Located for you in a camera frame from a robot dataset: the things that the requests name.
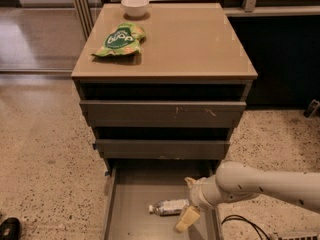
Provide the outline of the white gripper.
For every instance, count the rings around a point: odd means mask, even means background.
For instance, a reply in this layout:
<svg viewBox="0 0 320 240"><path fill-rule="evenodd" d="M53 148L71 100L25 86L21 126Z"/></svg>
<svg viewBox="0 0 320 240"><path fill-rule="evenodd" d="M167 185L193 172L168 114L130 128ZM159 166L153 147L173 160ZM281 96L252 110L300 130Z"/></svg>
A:
<svg viewBox="0 0 320 240"><path fill-rule="evenodd" d="M200 179L194 179L191 177L185 178L185 182L189 188L189 199L193 206L185 206L182 209L178 221L175 224L175 230L178 233L186 231L200 218L200 210L208 210L213 208L203 194L204 181L204 177Z"/></svg>

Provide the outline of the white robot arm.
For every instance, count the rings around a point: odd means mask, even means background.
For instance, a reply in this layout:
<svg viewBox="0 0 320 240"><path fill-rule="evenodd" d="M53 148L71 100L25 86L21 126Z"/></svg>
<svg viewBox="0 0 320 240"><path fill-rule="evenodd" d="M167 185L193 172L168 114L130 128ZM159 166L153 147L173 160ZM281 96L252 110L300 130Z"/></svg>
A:
<svg viewBox="0 0 320 240"><path fill-rule="evenodd" d="M201 210L215 209L263 194L298 207L320 212L320 174L314 172L264 171L233 161L222 162L214 175L198 180L186 177L189 206L175 225L179 233L200 218Z"/></svg>

